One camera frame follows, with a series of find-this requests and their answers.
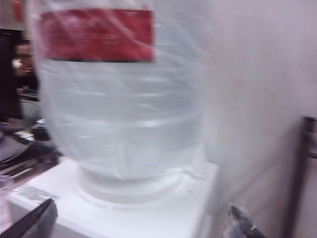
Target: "plastic bag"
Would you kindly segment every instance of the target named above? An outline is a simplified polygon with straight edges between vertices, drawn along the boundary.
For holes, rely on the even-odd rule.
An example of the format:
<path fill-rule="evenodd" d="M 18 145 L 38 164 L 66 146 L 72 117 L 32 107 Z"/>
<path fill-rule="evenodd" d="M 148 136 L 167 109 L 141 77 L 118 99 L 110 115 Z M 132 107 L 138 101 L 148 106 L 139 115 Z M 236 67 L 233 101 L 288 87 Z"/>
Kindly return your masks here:
<path fill-rule="evenodd" d="M 92 173 L 146 179 L 199 144 L 207 0 L 31 0 L 43 115 Z"/>

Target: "large plastic water jug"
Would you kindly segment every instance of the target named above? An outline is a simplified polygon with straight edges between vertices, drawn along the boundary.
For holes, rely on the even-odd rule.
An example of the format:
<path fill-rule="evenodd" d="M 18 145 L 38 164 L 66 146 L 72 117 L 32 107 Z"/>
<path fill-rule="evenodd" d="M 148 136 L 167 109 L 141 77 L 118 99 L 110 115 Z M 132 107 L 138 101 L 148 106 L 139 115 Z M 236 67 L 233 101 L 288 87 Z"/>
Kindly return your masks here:
<path fill-rule="evenodd" d="M 62 153 L 106 179 L 150 179 L 191 162 L 203 3 L 31 1 L 43 115 Z"/>

